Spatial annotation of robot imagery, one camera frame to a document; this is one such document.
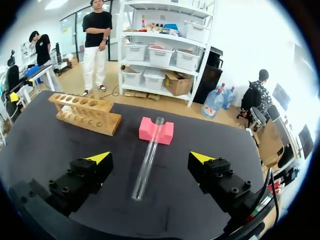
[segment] patterned shirt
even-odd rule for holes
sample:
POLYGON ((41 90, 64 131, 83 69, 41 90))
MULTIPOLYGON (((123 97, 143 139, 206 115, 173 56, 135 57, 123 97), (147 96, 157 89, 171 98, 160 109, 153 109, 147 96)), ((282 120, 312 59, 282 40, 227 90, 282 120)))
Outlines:
POLYGON ((264 84, 262 82, 254 81, 252 83, 260 92, 261 94, 261 104, 258 107, 258 109, 264 113, 272 104, 272 99, 270 97, 269 91, 264 87, 264 84))

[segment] white ceiling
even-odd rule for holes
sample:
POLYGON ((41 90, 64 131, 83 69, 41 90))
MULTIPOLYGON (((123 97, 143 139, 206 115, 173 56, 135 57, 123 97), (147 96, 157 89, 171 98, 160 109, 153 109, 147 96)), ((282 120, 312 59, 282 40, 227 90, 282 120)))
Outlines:
POLYGON ((51 1, 52 0, 42 0, 38 2, 38 0, 29 0, 29 3, 22 7, 17 14, 18 21, 21 18, 26 18, 29 21, 32 20, 32 22, 34 20, 41 21, 49 18, 59 18, 59 20, 61 20, 75 11, 90 6, 90 0, 69 0, 59 8, 45 10, 51 1))

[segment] computer screen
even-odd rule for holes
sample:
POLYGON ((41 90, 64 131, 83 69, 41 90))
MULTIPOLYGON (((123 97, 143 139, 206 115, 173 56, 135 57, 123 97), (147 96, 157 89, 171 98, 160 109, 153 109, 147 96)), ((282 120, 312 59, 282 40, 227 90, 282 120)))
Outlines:
POLYGON ((307 125, 305 125, 302 131, 299 133, 299 138, 302 144, 304 159, 306 159, 314 148, 314 142, 311 138, 311 134, 307 125))
POLYGON ((288 110, 288 105, 291 100, 289 95, 286 93, 286 91, 283 89, 282 86, 280 86, 278 83, 275 86, 275 89, 273 91, 274 98, 279 102, 281 107, 287 111, 288 110))

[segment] glass test tube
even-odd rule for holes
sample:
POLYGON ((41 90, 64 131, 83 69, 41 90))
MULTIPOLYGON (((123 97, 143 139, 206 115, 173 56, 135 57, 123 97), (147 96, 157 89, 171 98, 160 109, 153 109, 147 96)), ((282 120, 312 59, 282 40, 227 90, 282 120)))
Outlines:
POLYGON ((149 142, 148 148, 146 149, 143 163, 140 168, 140 172, 138 178, 136 179, 135 186, 132 193, 132 199, 136 201, 141 201, 144 195, 148 178, 150 175, 151 167, 154 162, 157 146, 158 146, 158 138, 162 129, 163 124, 165 123, 165 119, 163 117, 157 117, 155 122, 155 127, 152 133, 152 139, 149 142))

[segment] wooden test tube rack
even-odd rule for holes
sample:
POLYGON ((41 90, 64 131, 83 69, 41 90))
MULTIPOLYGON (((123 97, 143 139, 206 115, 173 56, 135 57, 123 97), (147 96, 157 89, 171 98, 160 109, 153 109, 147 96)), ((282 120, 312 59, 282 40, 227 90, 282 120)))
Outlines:
POLYGON ((109 136, 115 134, 122 118, 110 113, 114 104, 105 100, 54 93, 49 101, 58 109, 57 119, 109 136))

